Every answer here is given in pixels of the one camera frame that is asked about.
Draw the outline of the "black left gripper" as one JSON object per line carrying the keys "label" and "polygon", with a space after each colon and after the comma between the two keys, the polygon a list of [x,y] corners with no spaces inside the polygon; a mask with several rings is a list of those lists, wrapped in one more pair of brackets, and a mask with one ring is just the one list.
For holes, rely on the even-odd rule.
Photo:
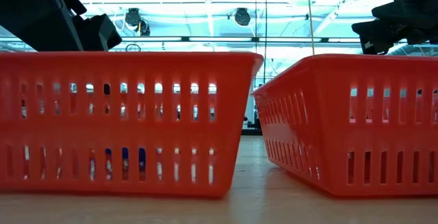
{"label": "black left gripper", "polygon": [[80,0],[1,0],[1,26],[36,51],[108,51],[122,42],[108,15]]}

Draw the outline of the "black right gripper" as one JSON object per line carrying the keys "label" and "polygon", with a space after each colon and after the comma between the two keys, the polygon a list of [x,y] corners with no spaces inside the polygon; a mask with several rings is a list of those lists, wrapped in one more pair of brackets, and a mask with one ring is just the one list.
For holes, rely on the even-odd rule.
{"label": "black right gripper", "polygon": [[406,37],[408,29],[416,43],[431,40],[437,44],[437,0],[393,0],[373,8],[372,15],[381,20],[352,25],[366,55],[387,54],[395,42]]}

